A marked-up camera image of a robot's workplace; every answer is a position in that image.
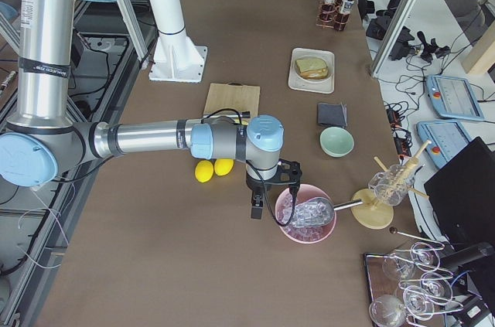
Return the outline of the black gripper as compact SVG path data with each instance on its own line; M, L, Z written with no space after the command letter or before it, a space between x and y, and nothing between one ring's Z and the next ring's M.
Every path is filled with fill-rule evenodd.
M265 171L248 166L246 172L246 183L252 192L251 218L260 220L262 218L264 203L268 202L268 191L272 186L282 184L282 168L277 166L271 170Z

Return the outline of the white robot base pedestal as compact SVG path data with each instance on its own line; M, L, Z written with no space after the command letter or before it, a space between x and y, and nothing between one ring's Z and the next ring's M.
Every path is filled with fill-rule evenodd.
M199 83L205 67L207 48L188 37L180 0L149 0L158 40L149 79Z

